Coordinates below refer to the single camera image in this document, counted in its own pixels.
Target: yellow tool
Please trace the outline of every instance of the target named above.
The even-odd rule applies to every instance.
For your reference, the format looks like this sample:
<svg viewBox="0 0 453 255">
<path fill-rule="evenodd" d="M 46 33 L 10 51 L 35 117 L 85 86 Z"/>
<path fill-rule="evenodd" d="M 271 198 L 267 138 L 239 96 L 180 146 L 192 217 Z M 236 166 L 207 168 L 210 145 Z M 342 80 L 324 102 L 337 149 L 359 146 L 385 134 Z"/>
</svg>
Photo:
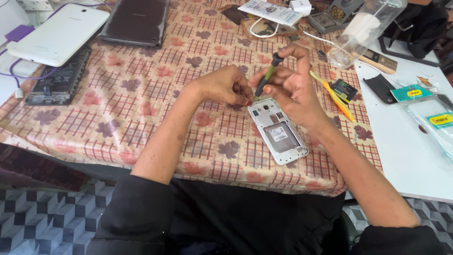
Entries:
<svg viewBox="0 0 453 255">
<path fill-rule="evenodd" d="M 330 97 L 332 97 L 333 101 L 337 104 L 338 108 L 344 113 L 344 115 L 353 123 L 355 122 L 354 116 L 352 115 L 351 111 L 347 107 L 347 105 L 333 92 L 333 90 L 330 88 L 329 84 L 321 79 L 320 77 L 316 76 L 312 71 L 310 71 L 311 76 L 313 78 L 317 79 L 320 81 L 323 86 L 326 88 L 326 90 L 329 92 Z"/>
</svg>

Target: person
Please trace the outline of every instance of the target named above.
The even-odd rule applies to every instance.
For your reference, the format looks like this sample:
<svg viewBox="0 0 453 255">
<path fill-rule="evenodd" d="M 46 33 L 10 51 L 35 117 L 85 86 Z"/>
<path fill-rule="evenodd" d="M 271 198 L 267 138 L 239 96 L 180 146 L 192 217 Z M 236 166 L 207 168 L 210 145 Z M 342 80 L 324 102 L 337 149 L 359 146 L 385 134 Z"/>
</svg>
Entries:
<svg viewBox="0 0 453 255">
<path fill-rule="evenodd" d="M 264 92 L 320 140 L 371 223 L 351 254 L 444 254 L 434 231 L 420 226 L 394 187 L 325 114 L 309 74 L 308 50 L 292 44 L 279 56 L 294 56 L 297 70 L 277 67 Z M 251 87 L 266 71 L 247 82 L 236 66 L 224 66 L 184 86 L 130 176 L 118 181 L 88 255 L 323 253 L 329 246 L 323 239 L 340 216 L 344 193 L 334 198 L 288 195 L 172 179 L 201 103 L 250 105 Z"/>
</svg>

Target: screwdriver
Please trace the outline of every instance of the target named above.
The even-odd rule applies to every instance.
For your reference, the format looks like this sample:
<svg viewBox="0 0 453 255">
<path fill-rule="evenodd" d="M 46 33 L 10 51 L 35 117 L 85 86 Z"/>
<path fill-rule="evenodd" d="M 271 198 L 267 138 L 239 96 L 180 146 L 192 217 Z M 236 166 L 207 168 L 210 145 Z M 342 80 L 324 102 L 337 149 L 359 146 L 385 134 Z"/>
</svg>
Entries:
<svg viewBox="0 0 453 255">
<path fill-rule="evenodd" d="M 270 79 L 272 73 L 274 72 L 274 69 L 281 62 L 283 62 L 283 60 L 284 60 L 284 58 L 279 57 L 278 52 L 275 52 L 274 54 L 272 54 L 272 62 L 270 63 L 271 66 L 267 70 L 266 75 L 263 78 L 261 78 L 260 83 L 258 84 L 258 87 L 256 87 L 255 98 L 253 99 L 253 102 L 257 101 L 258 98 L 261 96 L 261 94 L 263 93 L 263 88 L 266 84 L 269 83 L 269 79 Z"/>
</svg>

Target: phone label sticker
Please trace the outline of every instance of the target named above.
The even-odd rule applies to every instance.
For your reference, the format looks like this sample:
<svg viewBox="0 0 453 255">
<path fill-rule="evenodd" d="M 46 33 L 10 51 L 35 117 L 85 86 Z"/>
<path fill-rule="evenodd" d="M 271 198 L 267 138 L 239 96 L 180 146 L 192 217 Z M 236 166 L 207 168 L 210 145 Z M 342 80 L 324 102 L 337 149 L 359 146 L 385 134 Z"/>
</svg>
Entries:
<svg viewBox="0 0 453 255">
<path fill-rule="evenodd" d="M 274 141 L 278 142 L 288 137 L 285 130 L 282 127 L 274 128 L 269 131 Z"/>
</svg>

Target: clear plastic bottle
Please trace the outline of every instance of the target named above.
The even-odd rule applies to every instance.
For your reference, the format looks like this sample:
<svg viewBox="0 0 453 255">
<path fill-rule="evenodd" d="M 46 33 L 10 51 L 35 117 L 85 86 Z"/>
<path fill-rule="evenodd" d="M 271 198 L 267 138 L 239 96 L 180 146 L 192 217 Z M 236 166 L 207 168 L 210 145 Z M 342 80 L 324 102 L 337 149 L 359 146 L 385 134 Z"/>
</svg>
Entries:
<svg viewBox="0 0 453 255">
<path fill-rule="evenodd" d="M 329 63 L 340 69 L 350 67 L 406 6 L 407 0 L 365 0 L 327 53 Z"/>
</svg>

